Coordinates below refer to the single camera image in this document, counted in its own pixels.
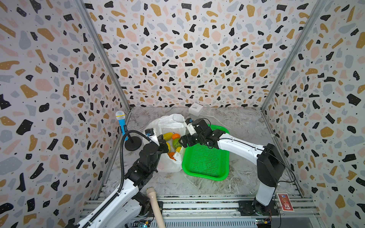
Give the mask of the orange fruit toy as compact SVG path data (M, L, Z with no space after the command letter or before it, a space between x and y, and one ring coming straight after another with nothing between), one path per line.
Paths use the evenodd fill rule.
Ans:
M169 158L170 158L170 159L172 159L172 160L176 160L176 159L174 158L174 155L175 155L175 152L169 152L169 153L168 153L168 156L169 156Z

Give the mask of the yellow banana toy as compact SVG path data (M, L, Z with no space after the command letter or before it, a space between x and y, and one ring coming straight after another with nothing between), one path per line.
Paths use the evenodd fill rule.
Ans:
M166 141L169 141L172 139L172 135L173 133L166 133L166 134L163 134L163 139L166 140Z

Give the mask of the green round fruit toy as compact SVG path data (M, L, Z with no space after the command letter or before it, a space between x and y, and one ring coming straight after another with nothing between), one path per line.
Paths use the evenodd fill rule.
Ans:
M179 148L179 147L181 147L182 145L179 143L179 138L176 138L176 139L174 139L173 140L173 148L174 149L177 149L177 148Z

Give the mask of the white plastic bag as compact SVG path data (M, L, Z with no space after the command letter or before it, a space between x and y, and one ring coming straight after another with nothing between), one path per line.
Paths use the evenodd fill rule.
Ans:
M163 136L169 152L162 154L157 171L177 173L182 169L185 149L179 145L178 139L186 133L185 118L181 114L171 114L153 120L146 129L153 129L156 136Z

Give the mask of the yellow lemon toy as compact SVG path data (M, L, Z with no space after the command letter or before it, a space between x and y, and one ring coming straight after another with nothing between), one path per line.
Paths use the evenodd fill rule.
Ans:
M171 152L171 145L168 142L166 143L166 145L168 147L168 153L170 153Z

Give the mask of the small orange tangerine toy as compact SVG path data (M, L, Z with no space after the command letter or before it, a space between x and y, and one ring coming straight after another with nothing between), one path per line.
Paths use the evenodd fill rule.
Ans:
M175 139L179 139L181 136L179 134L173 134L172 135L172 139L175 140Z

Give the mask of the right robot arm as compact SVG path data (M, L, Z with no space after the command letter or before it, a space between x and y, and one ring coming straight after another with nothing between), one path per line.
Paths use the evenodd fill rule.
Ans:
M271 206L274 206L273 196L286 167L273 144L258 145L233 137L223 130L213 130L203 118L188 118L184 125L189 132L179 140L184 148L200 144L209 149L234 153L256 165L258 191L252 203L244 203L240 212L245 215L275 213L275 210L271 209Z

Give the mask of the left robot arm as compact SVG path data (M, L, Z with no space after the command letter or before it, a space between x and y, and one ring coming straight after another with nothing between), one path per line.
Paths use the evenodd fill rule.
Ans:
M169 152L164 139L158 143L150 142L140 151L140 159L122 176L121 183L93 212L79 223L69 223L67 228L122 228L143 211L150 210L159 228L165 228L165 222L153 189L144 195L140 190L152 178L162 154Z

